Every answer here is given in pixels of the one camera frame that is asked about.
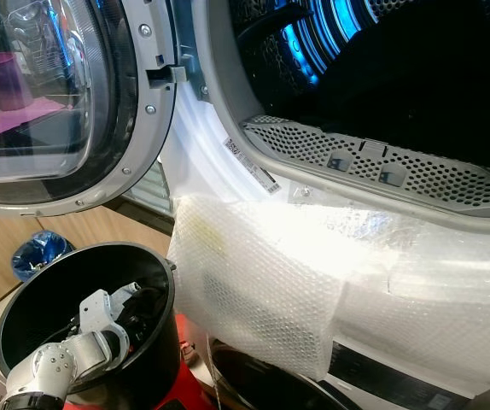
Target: pink cloth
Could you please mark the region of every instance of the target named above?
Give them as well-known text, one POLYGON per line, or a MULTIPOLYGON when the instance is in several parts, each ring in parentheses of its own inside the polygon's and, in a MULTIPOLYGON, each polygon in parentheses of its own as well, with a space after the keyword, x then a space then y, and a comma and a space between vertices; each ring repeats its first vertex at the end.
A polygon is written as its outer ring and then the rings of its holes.
POLYGON ((0 111, 0 133, 35 120, 43 115, 54 113, 65 106, 46 97, 35 98, 31 105, 15 111, 0 111))

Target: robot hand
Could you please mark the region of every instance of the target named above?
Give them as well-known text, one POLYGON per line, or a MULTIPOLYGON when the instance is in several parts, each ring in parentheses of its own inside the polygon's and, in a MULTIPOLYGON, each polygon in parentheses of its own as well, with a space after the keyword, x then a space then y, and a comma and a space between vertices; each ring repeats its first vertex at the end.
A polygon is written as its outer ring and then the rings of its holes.
POLYGON ((129 352, 129 337, 115 322, 137 284, 111 296, 98 290, 80 303, 80 333, 46 343, 8 375, 2 410, 61 410, 69 388, 119 366, 129 352))

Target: label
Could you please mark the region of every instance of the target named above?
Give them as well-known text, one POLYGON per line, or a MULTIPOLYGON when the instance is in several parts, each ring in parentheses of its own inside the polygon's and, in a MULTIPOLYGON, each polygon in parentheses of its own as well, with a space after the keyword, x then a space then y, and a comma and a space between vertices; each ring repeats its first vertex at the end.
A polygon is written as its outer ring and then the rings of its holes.
POLYGON ((266 170, 253 164, 253 162, 249 160, 239 148, 237 148, 237 145, 231 138, 225 140, 225 147, 230 150, 237 160, 241 162, 248 172, 253 175, 254 179, 256 179, 269 194, 273 194, 281 189, 281 186, 276 180, 266 170))

